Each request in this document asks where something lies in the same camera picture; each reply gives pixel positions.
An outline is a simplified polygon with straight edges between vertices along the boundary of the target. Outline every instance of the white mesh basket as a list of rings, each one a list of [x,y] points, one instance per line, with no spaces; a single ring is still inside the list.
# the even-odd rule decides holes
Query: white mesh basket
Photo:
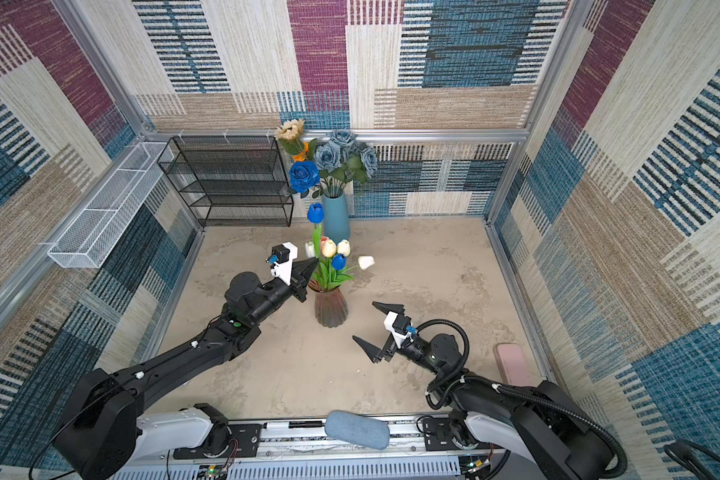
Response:
[[[162,175],[166,144],[142,142],[75,217],[48,256],[62,268],[99,268]]]

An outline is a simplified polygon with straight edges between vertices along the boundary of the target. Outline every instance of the blue vase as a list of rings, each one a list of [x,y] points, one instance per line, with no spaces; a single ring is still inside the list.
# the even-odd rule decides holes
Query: blue vase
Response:
[[[342,240],[349,240],[349,210],[347,209],[347,196],[342,193],[339,198],[322,198],[322,211],[325,217],[322,221],[323,235],[336,244]]]

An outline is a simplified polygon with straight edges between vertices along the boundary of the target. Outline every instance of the vase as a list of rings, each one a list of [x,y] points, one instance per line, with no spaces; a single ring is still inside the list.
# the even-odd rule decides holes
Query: vase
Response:
[[[323,196],[322,211],[323,235],[336,244],[342,240],[349,240],[349,210],[344,192],[337,198]]]
[[[328,328],[339,326],[347,319],[349,307],[347,301],[344,300],[341,287],[337,286],[333,290],[320,290],[319,285],[314,280],[309,281],[309,288],[315,292],[315,318],[317,322]]]

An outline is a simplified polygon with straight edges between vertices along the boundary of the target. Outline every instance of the table surface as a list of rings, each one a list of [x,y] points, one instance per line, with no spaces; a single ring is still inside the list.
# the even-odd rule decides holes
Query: table surface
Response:
[[[539,371],[498,262],[479,218],[354,220],[352,254],[373,255],[376,264],[357,270],[341,289],[346,322],[325,328],[314,316],[314,299],[288,302],[261,324],[262,334],[240,358],[214,367],[163,397],[148,412],[172,412],[207,402],[228,418],[326,416],[429,411],[424,390],[432,374],[395,356],[373,364],[353,335],[382,346],[384,315],[371,302],[402,303],[414,326],[434,318],[461,325],[469,336],[467,368],[500,379],[493,348],[518,343],[533,379]],[[272,246],[291,241],[302,253],[312,225],[214,226],[206,231],[176,312],[161,345],[164,352],[201,332],[218,315],[235,274],[250,270],[271,278],[265,258]],[[426,329],[424,338],[447,327]]]

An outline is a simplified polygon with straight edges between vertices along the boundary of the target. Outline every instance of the black mesh shelf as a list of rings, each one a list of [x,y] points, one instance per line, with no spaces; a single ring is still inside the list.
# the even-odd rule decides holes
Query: black mesh shelf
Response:
[[[293,198],[274,139],[174,137],[166,151],[158,165],[201,225],[290,226]]]

